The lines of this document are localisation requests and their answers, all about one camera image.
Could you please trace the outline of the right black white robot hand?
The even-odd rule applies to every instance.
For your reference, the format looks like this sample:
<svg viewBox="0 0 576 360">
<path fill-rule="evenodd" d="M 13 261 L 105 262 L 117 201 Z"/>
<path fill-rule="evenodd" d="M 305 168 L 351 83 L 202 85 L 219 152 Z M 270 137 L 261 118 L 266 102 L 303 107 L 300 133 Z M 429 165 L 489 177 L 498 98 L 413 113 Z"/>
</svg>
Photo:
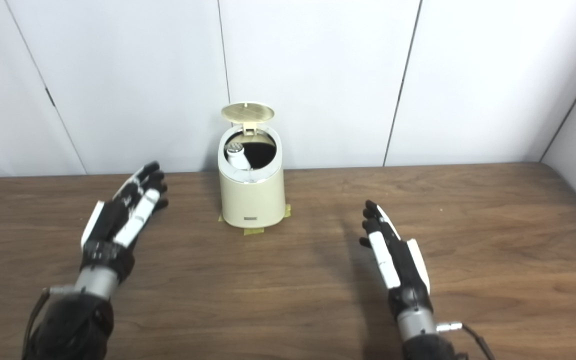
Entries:
<svg viewBox="0 0 576 360">
<path fill-rule="evenodd" d="M 392 316 L 416 310 L 434 312 L 428 271 L 417 241 L 402 240 L 386 212 L 372 200 L 366 200 L 362 215 L 366 235 L 359 244 L 373 252 Z"/>
</svg>

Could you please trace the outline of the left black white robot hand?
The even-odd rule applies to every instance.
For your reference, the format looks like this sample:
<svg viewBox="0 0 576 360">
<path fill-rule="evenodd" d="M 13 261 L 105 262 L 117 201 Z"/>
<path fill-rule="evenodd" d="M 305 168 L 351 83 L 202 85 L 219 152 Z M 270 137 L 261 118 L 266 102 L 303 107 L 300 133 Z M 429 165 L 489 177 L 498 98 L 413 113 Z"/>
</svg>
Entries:
<svg viewBox="0 0 576 360">
<path fill-rule="evenodd" d="M 169 205 L 165 173 L 152 161 L 133 173 L 118 191 L 94 206 L 81 237 L 80 269 L 103 267 L 123 283 L 135 266 L 134 249 L 151 216 Z"/>
</svg>

